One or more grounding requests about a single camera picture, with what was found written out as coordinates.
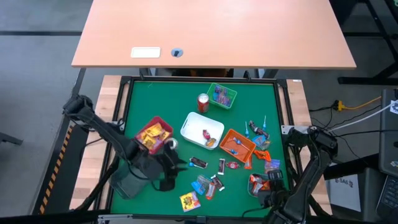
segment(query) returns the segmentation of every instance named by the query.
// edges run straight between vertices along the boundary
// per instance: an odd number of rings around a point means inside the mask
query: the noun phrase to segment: green table
[[[279,110],[276,102],[275,84],[253,83],[222,83],[223,86],[236,90],[238,95],[230,110],[210,105],[209,112],[204,116],[224,124],[224,133],[234,129],[244,133],[244,122],[253,120],[262,126],[264,115],[267,116],[267,132],[271,135],[272,144],[269,152],[273,159],[279,159],[280,169],[284,173],[285,186],[288,178],[285,167],[284,150],[280,134]],[[176,180],[175,188],[170,192],[158,192],[149,184],[132,200],[123,200],[116,192],[113,193],[111,213],[130,213],[140,215],[161,216],[205,216],[237,218],[246,210],[259,208],[257,198],[248,194],[248,179],[252,173],[264,173],[264,160],[253,155],[253,170],[241,168],[231,170],[225,168],[225,175],[218,175],[225,189],[217,191],[212,200],[204,195],[198,195],[201,207],[189,212],[183,212],[180,196],[193,191],[191,183],[200,174],[211,177],[217,173],[218,160],[225,158],[226,162],[237,161],[217,147],[213,151],[186,141],[180,134],[185,118],[189,112],[197,111],[196,98],[200,93],[206,93],[210,83],[192,82],[134,82],[131,102],[129,105],[125,135],[134,135],[154,116],[160,116],[174,129],[173,137],[179,142],[179,156],[188,161],[195,156],[208,162],[206,169],[189,167],[181,172]],[[249,130],[250,138],[255,134]],[[245,217],[261,218],[268,211],[250,212]]]

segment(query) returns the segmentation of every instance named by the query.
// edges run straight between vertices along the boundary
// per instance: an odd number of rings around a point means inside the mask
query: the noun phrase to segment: soda can
[[[198,96],[198,111],[206,113],[209,110],[209,96],[206,93],[199,94]]]

